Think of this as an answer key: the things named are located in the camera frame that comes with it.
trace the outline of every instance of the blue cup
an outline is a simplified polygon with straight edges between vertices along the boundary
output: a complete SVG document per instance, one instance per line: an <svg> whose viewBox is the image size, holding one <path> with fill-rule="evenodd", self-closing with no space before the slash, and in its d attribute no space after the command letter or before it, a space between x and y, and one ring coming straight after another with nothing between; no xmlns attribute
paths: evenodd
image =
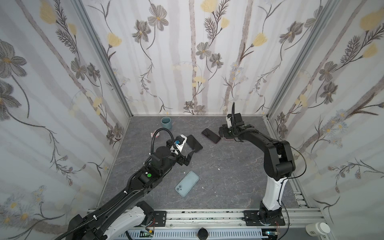
<svg viewBox="0 0 384 240"><path fill-rule="evenodd" d="M161 119L161 126L165 127L166 129L171 129L172 128L172 121L170 117L163 117Z"/></svg>

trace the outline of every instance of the wall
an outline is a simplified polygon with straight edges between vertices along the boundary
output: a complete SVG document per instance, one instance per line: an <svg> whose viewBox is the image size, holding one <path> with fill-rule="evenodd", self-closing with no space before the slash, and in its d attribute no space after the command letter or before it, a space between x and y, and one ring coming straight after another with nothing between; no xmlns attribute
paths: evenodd
<svg viewBox="0 0 384 240"><path fill-rule="evenodd" d="M271 116L337 239L382 239L384 4L341 1ZM296 174L304 171L295 154Z"/></svg>
<svg viewBox="0 0 384 240"><path fill-rule="evenodd" d="M69 1L0 3L0 237L96 206L128 118Z"/></svg>
<svg viewBox="0 0 384 240"><path fill-rule="evenodd" d="M83 0L134 114L266 114L325 1Z"/></svg>

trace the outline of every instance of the light blue smartphone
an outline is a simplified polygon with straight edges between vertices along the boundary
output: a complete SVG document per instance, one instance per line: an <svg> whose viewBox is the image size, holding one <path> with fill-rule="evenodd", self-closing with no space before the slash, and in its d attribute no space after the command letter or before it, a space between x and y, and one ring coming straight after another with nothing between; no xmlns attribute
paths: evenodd
<svg viewBox="0 0 384 240"><path fill-rule="evenodd" d="M193 171L190 171L184 178L179 182L175 187L175 190L183 197L192 189L192 187L199 180L199 176L196 175Z"/></svg>

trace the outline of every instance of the black smartphone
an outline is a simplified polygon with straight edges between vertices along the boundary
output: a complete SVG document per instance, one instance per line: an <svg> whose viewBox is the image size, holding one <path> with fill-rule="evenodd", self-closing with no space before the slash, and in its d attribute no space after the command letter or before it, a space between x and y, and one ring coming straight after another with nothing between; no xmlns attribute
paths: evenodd
<svg viewBox="0 0 384 240"><path fill-rule="evenodd" d="M201 134L211 140L214 144L218 143L221 139L221 137L219 137L216 133L212 132L208 128L204 129Z"/></svg>
<svg viewBox="0 0 384 240"><path fill-rule="evenodd" d="M195 150L195 152L203 149L203 146L201 146L201 144L192 135L187 136L187 144L190 148L192 148L192 150Z"/></svg>

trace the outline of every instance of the white bottle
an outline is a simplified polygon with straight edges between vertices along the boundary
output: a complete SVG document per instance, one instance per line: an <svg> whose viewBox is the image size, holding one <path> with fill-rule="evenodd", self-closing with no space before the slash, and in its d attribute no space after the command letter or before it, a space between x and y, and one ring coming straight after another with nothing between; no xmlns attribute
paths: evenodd
<svg viewBox="0 0 384 240"><path fill-rule="evenodd" d="M308 224L305 226L305 230L310 236L320 236L320 235L327 235L331 232L331 229L329 228L328 224L325 222L316 222L312 224Z"/></svg>

